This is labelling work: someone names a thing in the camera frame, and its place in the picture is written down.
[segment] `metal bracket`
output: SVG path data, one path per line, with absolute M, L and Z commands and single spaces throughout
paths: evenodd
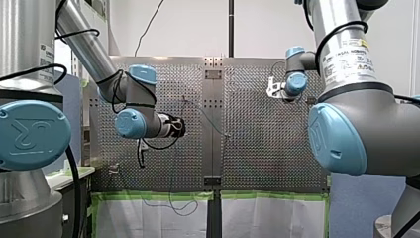
M 222 184 L 222 178 L 220 176 L 205 176 L 204 186 L 220 186 Z
M 205 70 L 205 79 L 222 79 L 222 70 Z

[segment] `logo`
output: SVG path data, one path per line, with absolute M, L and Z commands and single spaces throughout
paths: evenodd
M 52 152 L 48 137 L 51 136 L 53 122 L 51 119 L 16 119 L 12 123 L 18 132 L 14 142 L 16 150 L 10 154 L 19 156 Z

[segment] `green tape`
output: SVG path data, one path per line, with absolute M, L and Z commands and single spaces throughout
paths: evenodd
M 92 199 L 105 200 L 150 200 L 150 201 L 169 201 L 167 192 L 154 191 L 116 191 L 92 193 Z M 178 192 L 170 195 L 171 201 L 191 201 L 191 200 L 211 200 L 213 192 Z
M 238 200 L 238 199 L 255 199 L 258 197 L 263 198 L 276 198 L 283 200 L 302 200 L 302 201 L 325 201 L 326 194 L 315 193 L 293 193 L 293 192 L 275 192 L 275 191 L 222 191 L 222 199 Z
M 330 211 L 330 195 L 328 193 L 306 194 L 293 192 L 274 192 L 274 191 L 221 191 L 222 199 L 255 199 L 255 198 L 275 198 L 283 200 L 300 200 L 300 201 L 325 201 L 325 238 L 329 237 L 329 211 Z M 97 215 L 99 204 L 108 200 L 149 200 L 149 201 L 169 201 L 167 192 L 153 191 L 132 191 L 123 190 L 115 192 L 96 192 L 91 194 L 92 197 L 92 237 L 96 237 Z M 212 200 L 213 192 L 179 192 L 172 193 L 171 201 L 191 201 L 191 200 Z
M 330 194 L 325 194 L 325 213 L 324 213 L 324 236 L 325 238 L 330 237 Z
M 327 176 L 327 187 L 331 187 L 332 179 L 331 176 Z
M 92 196 L 92 237 L 96 238 L 96 226 L 97 226 L 97 218 L 98 218 L 98 209 L 99 209 L 99 200 L 94 199 Z

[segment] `metal pole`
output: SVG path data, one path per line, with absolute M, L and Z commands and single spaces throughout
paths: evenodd
M 234 18 L 235 18 L 235 0 L 229 0 L 229 58 L 234 56 Z
M 207 202 L 207 238 L 222 237 L 222 198 L 219 189 L 213 191 L 213 200 Z

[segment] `white wall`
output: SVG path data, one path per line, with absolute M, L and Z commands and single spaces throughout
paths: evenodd
M 134 54 L 139 36 L 159 1 L 110 0 L 110 26 L 114 36 L 111 54 Z M 392 0 L 369 22 L 367 38 L 378 78 L 389 83 L 396 93 L 409 94 L 413 84 L 411 54 L 417 2 Z M 303 11 L 292 0 L 236 1 L 235 15 L 235 57 L 282 58 L 289 47 L 297 45 L 315 50 L 314 37 L 306 26 Z M 163 2 L 139 51 L 139 56 L 227 54 L 227 0 Z
M 159 0 L 110 0 L 111 30 L 121 56 L 133 56 Z M 164 1 L 138 56 L 219 56 L 228 50 L 226 0 Z

